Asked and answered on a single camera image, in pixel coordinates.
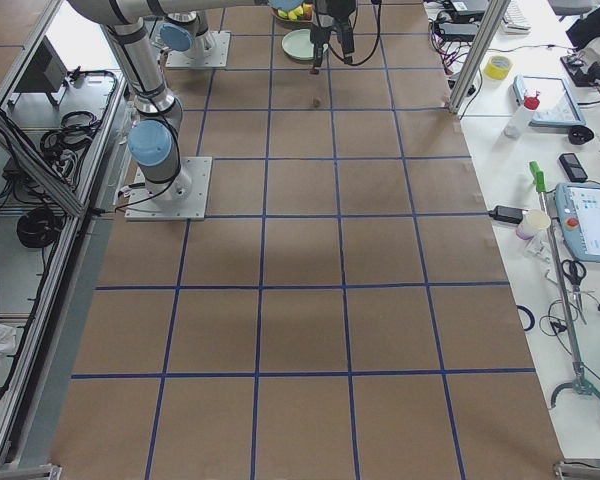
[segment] white keyboard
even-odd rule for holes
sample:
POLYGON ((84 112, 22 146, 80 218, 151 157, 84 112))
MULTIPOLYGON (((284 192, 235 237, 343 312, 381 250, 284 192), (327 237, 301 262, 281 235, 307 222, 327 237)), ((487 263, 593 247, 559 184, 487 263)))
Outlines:
POLYGON ((531 31, 531 24, 520 11, 516 0, 511 0, 502 17, 502 30, 514 35, 526 35, 531 31))

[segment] white cup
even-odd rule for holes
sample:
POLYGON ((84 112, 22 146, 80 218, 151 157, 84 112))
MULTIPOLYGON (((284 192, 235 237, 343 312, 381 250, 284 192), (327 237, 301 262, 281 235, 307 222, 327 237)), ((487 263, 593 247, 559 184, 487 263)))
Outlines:
POLYGON ((530 240, 551 225, 551 218, 541 210, 529 210, 516 228, 516 235, 523 240, 530 240))

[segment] tape roll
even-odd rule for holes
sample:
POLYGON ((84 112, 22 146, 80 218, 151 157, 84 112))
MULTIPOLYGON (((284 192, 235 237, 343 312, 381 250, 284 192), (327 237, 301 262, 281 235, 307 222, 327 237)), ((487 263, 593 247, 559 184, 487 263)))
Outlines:
POLYGON ((504 55, 494 55, 484 67, 484 73, 494 80, 503 80, 511 70, 513 63, 504 55))

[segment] tablet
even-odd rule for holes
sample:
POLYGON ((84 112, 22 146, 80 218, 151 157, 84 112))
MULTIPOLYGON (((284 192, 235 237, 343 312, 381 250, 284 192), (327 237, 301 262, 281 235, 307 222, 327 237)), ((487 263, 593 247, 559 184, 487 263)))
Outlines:
POLYGON ((560 183, 555 199, 564 241, 573 257, 600 262, 600 185, 560 183))
POLYGON ((518 105, 526 95, 540 92, 540 107, 531 120, 538 127, 572 127, 586 123, 578 102, 569 90, 569 84, 561 77, 532 77, 516 75, 513 91, 518 105))

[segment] white bottle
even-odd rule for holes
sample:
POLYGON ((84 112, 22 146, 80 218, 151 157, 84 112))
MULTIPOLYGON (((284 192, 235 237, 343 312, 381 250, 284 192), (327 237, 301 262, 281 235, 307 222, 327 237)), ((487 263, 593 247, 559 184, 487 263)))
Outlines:
POLYGON ((540 106, 538 93, 535 97, 524 97, 524 102, 518 110, 511 116, 509 123, 504 127, 504 134, 509 138, 519 138, 522 132, 527 128, 529 122, 533 118, 533 114, 540 106))

